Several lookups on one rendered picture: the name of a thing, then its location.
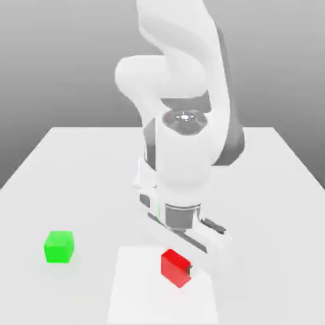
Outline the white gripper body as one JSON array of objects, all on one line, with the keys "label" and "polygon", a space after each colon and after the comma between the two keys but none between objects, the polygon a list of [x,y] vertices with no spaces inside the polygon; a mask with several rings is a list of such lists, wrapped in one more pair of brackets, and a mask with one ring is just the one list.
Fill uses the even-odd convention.
[{"label": "white gripper body", "polygon": [[198,216],[193,217],[192,228],[183,232],[165,226],[148,213],[146,228],[161,244],[184,256],[196,268],[210,274],[226,274],[232,268],[232,238],[208,227]]}]

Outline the small red cube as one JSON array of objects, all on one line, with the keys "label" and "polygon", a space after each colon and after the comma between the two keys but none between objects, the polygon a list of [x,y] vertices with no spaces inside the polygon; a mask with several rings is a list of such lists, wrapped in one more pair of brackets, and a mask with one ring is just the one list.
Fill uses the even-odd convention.
[{"label": "small red cube", "polygon": [[182,288],[191,280],[186,272],[190,264],[189,260],[173,249],[167,249],[161,255],[161,274],[176,287]]}]

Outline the small green cube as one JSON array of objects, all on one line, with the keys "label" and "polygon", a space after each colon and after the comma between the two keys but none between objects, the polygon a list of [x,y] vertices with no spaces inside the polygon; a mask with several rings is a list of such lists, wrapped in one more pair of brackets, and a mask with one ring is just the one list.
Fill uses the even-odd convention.
[{"label": "small green cube", "polygon": [[69,263],[74,252],[72,231],[52,230],[44,242],[44,254],[48,263]]}]

